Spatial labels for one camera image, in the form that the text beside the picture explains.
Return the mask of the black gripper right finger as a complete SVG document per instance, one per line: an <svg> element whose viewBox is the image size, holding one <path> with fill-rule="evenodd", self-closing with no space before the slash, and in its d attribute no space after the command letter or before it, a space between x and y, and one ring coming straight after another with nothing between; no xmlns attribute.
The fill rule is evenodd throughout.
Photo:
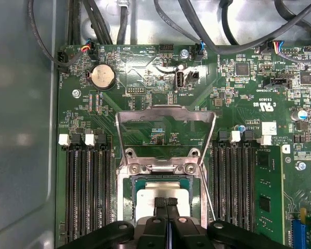
<svg viewBox="0 0 311 249"><path fill-rule="evenodd" d="M179 215L176 198L166 199L168 218L175 238L174 248L287 248L266 236L216 220L207 228L191 217Z"/></svg>

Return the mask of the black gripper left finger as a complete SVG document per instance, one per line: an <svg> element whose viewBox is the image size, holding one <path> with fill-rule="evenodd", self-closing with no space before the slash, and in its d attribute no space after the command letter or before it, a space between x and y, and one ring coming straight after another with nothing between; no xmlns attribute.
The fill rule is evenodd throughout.
<svg viewBox="0 0 311 249"><path fill-rule="evenodd" d="M144 217L133 226L116 221L75 239L60 248L166 248L166 199L154 199L153 216Z"/></svg>

